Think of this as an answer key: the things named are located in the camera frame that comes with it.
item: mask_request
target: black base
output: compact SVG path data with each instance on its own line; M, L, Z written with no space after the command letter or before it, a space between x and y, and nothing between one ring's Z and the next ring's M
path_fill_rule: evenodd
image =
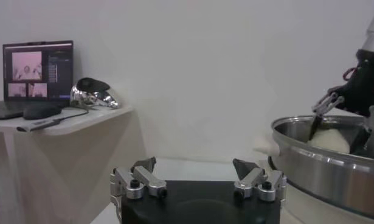
M280 202L260 201L257 192L239 202L231 181L167 181L168 197L122 198L123 224L279 224Z

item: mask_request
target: laptop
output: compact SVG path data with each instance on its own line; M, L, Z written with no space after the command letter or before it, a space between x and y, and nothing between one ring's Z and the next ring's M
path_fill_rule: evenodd
M0 119L21 117L34 104L69 106L73 41L4 44L3 82Z

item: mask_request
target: metal bowl rim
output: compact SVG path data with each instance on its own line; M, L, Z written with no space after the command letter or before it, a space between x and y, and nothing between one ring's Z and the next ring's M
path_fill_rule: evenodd
M328 161L329 159L334 159L336 161L344 162L345 166L352 166L352 165L358 164L360 166L374 167L374 159L346 154L346 153L340 153L340 152L330 150L330 149L310 146L306 144L305 142L290 138L276 130L276 127L281 124L285 124L289 122L296 122L296 121L312 121L312 119L313 119L312 115L282 117L282 118L278 118L274 120L271 124L271 128L273 129L274 134L277 135L281 140L285 141L288 145L293 145L299 149L315 153L318 156L321 156L321 158L323 158L324 161ZM334 123L334 122L338 123L340 121L341 122L345 121L347 122L348 125L361 125L364 122L363 117L355 117L355 116L325 116L324 121L330 122L330 123Z

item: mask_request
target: stainless steel bowl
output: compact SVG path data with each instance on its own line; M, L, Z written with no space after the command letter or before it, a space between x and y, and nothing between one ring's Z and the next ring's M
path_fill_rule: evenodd
M271 165L307 194L374 219L374 159L308 145L312 120L312 116L296 116L272 123L280 155L271 158ZM338 129L349 144L362 123L361 117L324 118L324 128Z

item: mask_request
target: table leg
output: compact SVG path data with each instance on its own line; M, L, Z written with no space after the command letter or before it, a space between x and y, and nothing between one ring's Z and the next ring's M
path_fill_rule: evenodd
M7 181L10 182L11 186L7 186L4 197L0 199L0 202L4 205L0 210L0 224L25 224L14 134L4 133L4 142L12 179Z

